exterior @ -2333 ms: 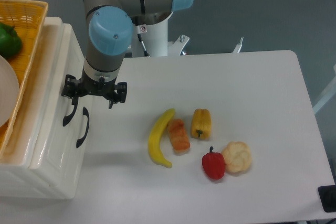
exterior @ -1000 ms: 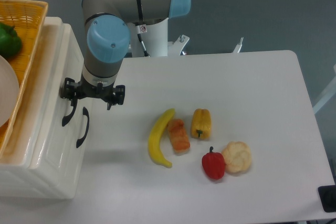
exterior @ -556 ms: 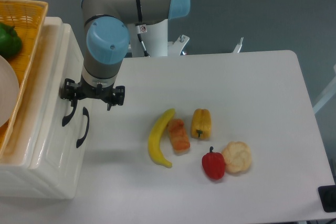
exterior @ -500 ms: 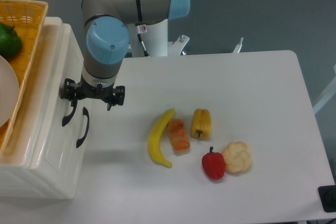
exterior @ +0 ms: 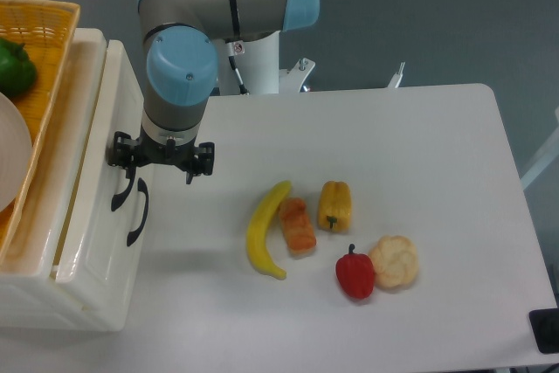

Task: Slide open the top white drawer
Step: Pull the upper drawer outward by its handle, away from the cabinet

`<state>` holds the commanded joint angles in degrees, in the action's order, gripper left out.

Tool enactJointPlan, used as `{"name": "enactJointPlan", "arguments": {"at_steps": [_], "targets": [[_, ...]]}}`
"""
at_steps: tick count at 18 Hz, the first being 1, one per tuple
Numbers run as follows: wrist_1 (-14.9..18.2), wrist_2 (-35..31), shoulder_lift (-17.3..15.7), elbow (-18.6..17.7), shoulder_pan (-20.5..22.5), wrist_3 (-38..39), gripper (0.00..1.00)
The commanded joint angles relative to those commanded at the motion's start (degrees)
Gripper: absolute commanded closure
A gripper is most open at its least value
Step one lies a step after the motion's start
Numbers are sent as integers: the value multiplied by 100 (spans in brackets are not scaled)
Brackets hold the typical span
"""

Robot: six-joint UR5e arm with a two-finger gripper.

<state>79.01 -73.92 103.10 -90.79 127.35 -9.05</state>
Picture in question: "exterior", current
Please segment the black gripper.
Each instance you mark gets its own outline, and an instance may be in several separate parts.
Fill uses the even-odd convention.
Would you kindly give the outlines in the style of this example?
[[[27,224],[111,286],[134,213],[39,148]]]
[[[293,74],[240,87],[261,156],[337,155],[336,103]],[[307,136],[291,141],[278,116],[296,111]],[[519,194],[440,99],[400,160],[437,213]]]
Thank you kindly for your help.
[[[128,190],[134,185],[136,167],[149,164],[177,167],[186,174],[185,182],[191,184],[195,177],[211,176],[215,162],[214,142],[203,142],[197,146],[194,146],[194,142],[195,140],[191,140],[177,145],[175,141],[169,141],[161,144],[144,131],[137,138],[116,131],[108,147],[107,161],[109,165],[125,170]]]

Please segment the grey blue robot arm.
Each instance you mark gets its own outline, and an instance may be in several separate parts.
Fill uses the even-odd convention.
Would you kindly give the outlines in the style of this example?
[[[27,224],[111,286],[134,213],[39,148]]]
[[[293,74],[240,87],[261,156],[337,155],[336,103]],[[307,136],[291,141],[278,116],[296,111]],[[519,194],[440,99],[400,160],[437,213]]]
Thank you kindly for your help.
[[[129,182],[150,164],[188,178],[210,175],[215,147],[196,138],[217,85],[215,42],[306,28],[317,21],[320,0],[137,0],[137,11],[148,77],[140,133],[115,133],[107,157]]]

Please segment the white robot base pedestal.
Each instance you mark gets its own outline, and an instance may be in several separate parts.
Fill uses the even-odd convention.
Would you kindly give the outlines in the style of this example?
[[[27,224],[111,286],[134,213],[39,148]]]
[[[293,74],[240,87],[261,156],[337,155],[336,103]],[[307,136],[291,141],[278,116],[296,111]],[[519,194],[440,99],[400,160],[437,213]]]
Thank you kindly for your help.
[[[307,92],[307,79],[316,63],[299,58],[280,67],[280,34],[276,31],[252,41],[215,40],[218,74],[215,95],[262,95]]]

